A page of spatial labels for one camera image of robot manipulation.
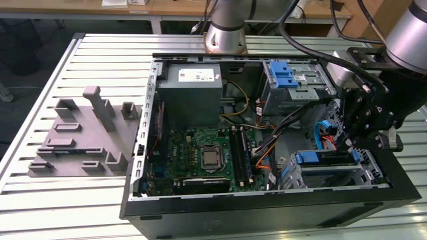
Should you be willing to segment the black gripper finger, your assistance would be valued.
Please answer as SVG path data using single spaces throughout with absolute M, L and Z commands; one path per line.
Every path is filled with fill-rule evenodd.
M 338 151 L 346 151 L 350 147 L 346 143 L 350 125 L 354 123 L 356 115 L 361 108 L 364 99 L 360 88 L 345 88 L 341 93 L 340 116 L 342 121 L 342 134 L 337 137 L 336 146 Z
M 365 107 L 348 116 L 348 139 L 356 148 L 370 151 L 404 151 L 396 114 L 381 106 Z

